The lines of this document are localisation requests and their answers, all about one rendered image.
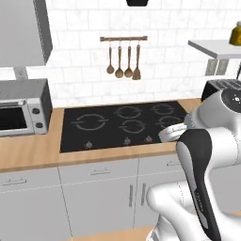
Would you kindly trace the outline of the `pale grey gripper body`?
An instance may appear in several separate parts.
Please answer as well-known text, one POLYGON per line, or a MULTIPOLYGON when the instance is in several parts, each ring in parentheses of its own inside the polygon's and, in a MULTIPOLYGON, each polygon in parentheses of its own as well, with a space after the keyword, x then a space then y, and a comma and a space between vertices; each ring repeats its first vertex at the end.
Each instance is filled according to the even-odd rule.
POLYGON ((187 130, 184 123, 173 124, 163 129, 158 135, 162 143, 176 141, 187 130))

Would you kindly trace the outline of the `silver toaster oven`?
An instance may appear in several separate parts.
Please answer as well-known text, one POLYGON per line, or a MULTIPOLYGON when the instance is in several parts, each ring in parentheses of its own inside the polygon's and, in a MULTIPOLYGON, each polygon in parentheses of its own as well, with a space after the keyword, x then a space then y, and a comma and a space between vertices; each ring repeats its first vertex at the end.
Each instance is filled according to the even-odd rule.
POLYGON ((26 100, 32 120, 33 134, 44 135, 49 130, 53 111, 52 100, 47 79, 8 80, 0 81, 0 103, 26 100), (38 108, 39 114, 33 114, 32 109, 38 108))

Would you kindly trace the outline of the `toaster oven glass door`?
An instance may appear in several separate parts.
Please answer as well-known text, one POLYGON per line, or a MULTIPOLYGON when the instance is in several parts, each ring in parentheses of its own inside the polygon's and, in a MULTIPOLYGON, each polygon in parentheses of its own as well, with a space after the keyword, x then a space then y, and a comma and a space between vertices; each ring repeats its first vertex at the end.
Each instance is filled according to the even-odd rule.
POLYGON ((28 105, 0 108, 0 137, 33 134, 28 105))

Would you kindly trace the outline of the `grey cupboard door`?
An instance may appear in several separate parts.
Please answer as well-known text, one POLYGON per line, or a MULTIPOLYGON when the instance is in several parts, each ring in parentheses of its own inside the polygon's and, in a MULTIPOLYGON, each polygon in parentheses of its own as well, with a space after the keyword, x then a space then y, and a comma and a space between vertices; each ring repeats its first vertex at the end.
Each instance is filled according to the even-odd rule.
POLYGON ((60 186, 0 193, 0 241, 71 237, 60 186))
POLYGON ((142 226, 154 226, 158 219, 158 214, 150 209, 146 202, 146 193, 148 189, 153 185, 159 185, 164 183, 172 183, 176 181, 182 181, 185 179, 185 175, 182 171, 172 171, 166 173, 155 173, 150 175, 141 175, 137 178, 137 194, 136 194, 136 210, 134 218, 134 227, 142 226), (141 206, 141 191, 142 184, 146 183, 145 202, 141 206))
POLYGON ((133 227, 137 177, 64 185, 73 237, 110 233, 133 227), (129 188, 134 187, 129 207, 129 188))

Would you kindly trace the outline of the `black glass hob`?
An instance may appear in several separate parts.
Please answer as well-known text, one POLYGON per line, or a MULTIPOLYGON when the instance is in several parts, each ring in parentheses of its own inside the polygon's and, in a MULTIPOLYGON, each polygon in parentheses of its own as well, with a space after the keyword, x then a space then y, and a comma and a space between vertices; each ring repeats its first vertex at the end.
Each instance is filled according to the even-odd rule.
POLYGON ((72 153, 160 143, 159 132, 184 121, 177 102, 66 108, 60 151, 72 153))

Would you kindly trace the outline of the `wooden spatula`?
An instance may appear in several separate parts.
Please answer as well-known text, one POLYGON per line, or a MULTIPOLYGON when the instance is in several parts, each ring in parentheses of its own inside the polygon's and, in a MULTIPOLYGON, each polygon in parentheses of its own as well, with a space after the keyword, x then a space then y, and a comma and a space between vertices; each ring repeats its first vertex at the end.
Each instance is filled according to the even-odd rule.
POLYGON ((134 72, 133 72, 133 79, 134 80, 139 80, 140 79, 140 69, 138 67, 139 55, 140 55, 140 45, 138 44, 137 45, 137 65, 136 65, 136 68, 134 69, 134 72))

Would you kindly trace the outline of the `wooden ladle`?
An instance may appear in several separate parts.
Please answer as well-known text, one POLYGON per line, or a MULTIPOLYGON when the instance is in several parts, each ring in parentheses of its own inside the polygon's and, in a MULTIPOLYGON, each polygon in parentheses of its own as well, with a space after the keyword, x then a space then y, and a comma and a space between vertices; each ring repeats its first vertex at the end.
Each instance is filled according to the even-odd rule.
POLYGON ((119 56, 119 66, 117 70, 115 71, 115 76, 117 78, 123 77, 123 70, 121 69, 121 47, 118 48, 118 56, 119 56))

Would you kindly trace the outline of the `small wooden spoon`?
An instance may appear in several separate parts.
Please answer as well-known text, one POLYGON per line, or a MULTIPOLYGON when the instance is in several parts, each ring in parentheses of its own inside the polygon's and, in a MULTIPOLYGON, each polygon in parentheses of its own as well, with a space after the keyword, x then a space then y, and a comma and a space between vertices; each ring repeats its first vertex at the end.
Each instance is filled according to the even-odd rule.
POLYGON ((112 47, 109 47, 108 53, 109 53, 109 65, 106 68, 106 72, 111 74, 115 71, 114 67, 112 66, 112 47))

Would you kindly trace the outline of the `yellow bottle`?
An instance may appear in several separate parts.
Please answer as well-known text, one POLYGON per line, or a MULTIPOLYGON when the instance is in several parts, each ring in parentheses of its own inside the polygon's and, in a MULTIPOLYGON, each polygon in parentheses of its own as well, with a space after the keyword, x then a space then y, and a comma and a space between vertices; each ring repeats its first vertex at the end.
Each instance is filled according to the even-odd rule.
POLYGON ((232 30, 229 44, 234 46, 241 46, 241 21, 236 23, 236 27, 232 30))

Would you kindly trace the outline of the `black extractor hood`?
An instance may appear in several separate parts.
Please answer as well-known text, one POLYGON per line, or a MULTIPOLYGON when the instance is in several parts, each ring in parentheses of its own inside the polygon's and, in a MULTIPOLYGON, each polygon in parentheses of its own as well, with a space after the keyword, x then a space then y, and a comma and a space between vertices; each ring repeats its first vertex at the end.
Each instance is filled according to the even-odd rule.
POLYGON ((128 7, 147 7, 149 0, 126 0, 128 7))

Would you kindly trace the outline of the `grey wall socket plate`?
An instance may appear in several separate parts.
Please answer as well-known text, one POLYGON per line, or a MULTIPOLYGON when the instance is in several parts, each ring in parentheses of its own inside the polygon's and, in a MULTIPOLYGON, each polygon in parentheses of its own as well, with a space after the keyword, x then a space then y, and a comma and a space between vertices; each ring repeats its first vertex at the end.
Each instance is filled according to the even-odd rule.
POLYGON ((209 59, 206 66, 205 75, 224 75, 229 64, 228 59, 209 59))

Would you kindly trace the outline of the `white wall shelf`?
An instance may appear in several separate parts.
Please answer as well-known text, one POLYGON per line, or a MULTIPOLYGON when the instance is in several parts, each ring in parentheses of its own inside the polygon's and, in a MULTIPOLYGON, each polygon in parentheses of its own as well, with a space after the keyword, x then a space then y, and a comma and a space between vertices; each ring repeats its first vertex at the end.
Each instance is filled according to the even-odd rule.
POLYGON ((228 40, 190 40, 188 44, 215 59, 241 58, 241 46, 231 45, 228 40))

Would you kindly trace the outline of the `wooden utensil rail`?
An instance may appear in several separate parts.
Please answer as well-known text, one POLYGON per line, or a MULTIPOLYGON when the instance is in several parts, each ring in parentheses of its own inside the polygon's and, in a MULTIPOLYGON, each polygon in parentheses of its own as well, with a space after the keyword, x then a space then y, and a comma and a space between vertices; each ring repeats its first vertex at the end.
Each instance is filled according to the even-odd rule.
POLYGON ((100 37, 100 41, 142 41, 148 40, 148 36, 141 37, 100 37))

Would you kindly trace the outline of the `small grey wall plate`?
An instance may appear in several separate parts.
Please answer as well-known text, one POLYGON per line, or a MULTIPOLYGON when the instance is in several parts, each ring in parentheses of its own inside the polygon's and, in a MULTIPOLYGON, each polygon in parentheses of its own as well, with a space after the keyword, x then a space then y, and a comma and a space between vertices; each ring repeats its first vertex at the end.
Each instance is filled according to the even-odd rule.
POLYGON ((26 67, 14 67, 13 70, 17 80, 26 80, 28 78, 26 67))

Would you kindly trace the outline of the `grey wall cupboard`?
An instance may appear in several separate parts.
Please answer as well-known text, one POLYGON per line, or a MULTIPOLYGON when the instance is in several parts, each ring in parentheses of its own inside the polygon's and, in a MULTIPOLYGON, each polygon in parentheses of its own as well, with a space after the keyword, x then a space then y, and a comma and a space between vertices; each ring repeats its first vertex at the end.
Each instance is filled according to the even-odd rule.
POLYGON ((45 66, 52 50, 45 0, 0 0, 0 67, 45 66))

